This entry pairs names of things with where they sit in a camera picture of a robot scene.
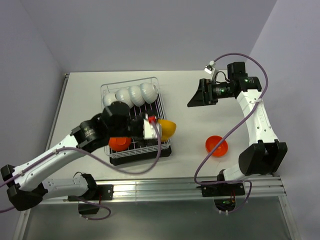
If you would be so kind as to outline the yellow plastic bowl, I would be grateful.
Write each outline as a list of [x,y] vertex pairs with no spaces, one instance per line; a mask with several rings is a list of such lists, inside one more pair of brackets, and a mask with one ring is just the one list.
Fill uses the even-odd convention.
[[175,134],[177,125],[173,121],[166,119],[158,119],[157,122],[161,125],[161,141],[166,142]]

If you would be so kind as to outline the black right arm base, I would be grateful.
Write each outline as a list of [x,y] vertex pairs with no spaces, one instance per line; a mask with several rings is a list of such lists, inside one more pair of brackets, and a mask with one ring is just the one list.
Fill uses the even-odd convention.
[[211,185],[199,185],[202,197],[214,198],[214,205],[221,213],[228,214],[235,210],[237,196],[245,195],[242,183],[219,183]]

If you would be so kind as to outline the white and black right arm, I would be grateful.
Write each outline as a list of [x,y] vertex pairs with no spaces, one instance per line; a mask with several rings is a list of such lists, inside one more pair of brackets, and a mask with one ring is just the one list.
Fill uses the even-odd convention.
[[187,107],[215,105],[219,99],[235,98],[244,115],[249,144],[238,157],[238,163],[220,171],[216,183],[217,191],[229,194],[233,181],[243,180],[251,175],[275,173],[284,159],[288,147],[279,141],[270,124],[264,102],[261,98],[262,86],[256,76],[248,76],[244,62],[227,65],[227,81],[202,78],[196,93]]

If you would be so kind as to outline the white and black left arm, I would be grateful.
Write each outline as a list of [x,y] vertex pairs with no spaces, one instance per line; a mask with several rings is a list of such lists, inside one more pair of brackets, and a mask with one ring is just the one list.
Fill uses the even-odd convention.
[[63,140],[33,160],[19,166],[1,168],[7,195],[14,209],[25,211],[45,199],[71,196],[83,200],[96,197],[98,187],[93,176],[53,180],[50,175],[72,161],[89,155],[108,145],[110,138],[128,137],[143,140],[156,139],[159,131],[148,116],[130,118],[130,108],[116,101],[101,113],[83,121]]

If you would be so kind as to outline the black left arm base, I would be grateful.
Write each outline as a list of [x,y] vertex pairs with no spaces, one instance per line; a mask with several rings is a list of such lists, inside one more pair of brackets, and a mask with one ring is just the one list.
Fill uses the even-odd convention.
[[84,197],[68,196],[67,200],[69,202],[78,202],[78,213],[81,216],[91,218],[91,216],[96,215],[99,210],[103,208],[103,201],[111,201],[113,199],[113,194],[114,185],[102,184],[97,186],[94,195],[88,199]]

